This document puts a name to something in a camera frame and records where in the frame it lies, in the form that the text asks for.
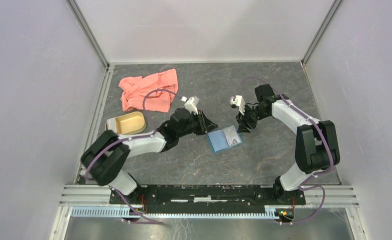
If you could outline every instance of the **gray table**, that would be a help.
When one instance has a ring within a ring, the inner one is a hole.
[[[237,125],[236,109],[229,100],[236,86],[246,77],[260,77],[286,94],[295,105],[318,118],[318,109],[309,83],[298,62],[186,63],[117,65],[110,83],[99,134],[107,119],[124,115],[121,107],[124,77],[147,76],[176,69],[179,94],[200,98],[198,108],[219,128]],[[241,94],[246,102],[256,102],[256,80],[246,82]],[[170,113],[144,112],[146,132],[169,119],[182,102],[174,100]],[[258,122],[256,130],[243,135],[245,143],[220,153],[212,153],[205,136],[188,135],[178,146],[163,153],[148,153],[129,158],[124,167],[140,184],[273,184],[294,163],[295,135],[282,122],[271,117]],[[336,173],[321,176],[316,184],[338,184]]]

